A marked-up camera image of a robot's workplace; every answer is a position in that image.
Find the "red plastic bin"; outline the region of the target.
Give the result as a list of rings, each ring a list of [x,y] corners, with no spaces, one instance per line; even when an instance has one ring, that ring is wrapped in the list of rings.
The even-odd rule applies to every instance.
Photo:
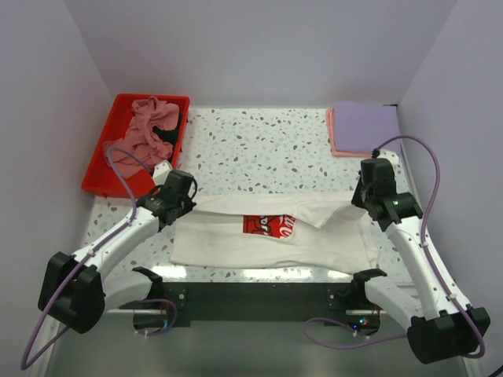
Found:
[[[177,166],[188,121],[186,96],[121,93],[109,112],[83,179],[96,196],[127,198],[121,179],[142,196],[153,186],[157,163]]]

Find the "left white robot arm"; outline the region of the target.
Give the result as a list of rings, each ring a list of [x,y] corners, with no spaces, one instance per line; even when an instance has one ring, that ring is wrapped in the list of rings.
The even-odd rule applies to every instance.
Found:
[[[68,328],[89,331],[107,308],[138,301],[145,308],[158,306],[163,289],[147,273],[132,298],[112,299],[104,282],[109,273],[133,249],[196,206],[197,183],[181,170],[166,173],[164,183],[132,200],[126,217],[87,247],[72,254],[56,253],[46,267],[38,308]]]

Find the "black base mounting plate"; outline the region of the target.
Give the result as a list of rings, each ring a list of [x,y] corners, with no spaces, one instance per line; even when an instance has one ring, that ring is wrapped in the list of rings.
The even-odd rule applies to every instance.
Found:
[[[178,309],[177,327],[193,321],[305,322],[341,320],[352,328],[376,330],[382,309],[358,298],[350,283],[164,283],[157,298]]]

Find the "black garment in bin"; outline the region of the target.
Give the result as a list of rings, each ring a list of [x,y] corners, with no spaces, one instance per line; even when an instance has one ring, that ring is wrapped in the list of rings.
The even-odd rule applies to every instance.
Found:
[[[182,152],[182,140],[185,132],[185,125],[187,120],[184,113],[178,114],[177,126],[174,130],[161,130],[158,126],[154,126],[152,131],[154,134],[163,142],[170,143],[172,145],[172,154],[169,158],[169,163],[176,167],[178,164],[178,157]]]

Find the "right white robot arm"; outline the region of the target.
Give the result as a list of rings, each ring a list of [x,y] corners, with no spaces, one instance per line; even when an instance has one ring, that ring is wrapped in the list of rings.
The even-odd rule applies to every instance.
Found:
[[[391,162],[361,162],[352,204],[366,210],[398,249],[417,290],[413,298],[381,269],[353,275],[347,300],[361,309],[383,309],[406,332],[409,346],[423,364],[469,357],[481,350],[490,317],[474,307],[453,281],[423,227],[424,214],[409,192],[399,193]]]

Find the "white t-shirt red print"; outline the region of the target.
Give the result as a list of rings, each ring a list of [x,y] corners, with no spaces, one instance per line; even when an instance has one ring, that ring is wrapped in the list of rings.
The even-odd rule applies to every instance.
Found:
[[[376,267],[365,210],[349,192],[201,196],[176,222],[171,262],[225,269]]]

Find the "pink crumpled t-shirt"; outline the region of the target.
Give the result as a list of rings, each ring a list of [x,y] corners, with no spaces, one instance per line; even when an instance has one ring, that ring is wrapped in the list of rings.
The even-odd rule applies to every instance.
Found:
[[[157,163],[169,160],[172,145],[161,141],[152,131],[174,130],[178,122],[179,106],[157,97],[136,100],[131,105],[132,118],[126,133],[115,141],[106,141],[102,148],[110,148],[112,161],[120,175],[131,178],[143,169],[152,169]]]

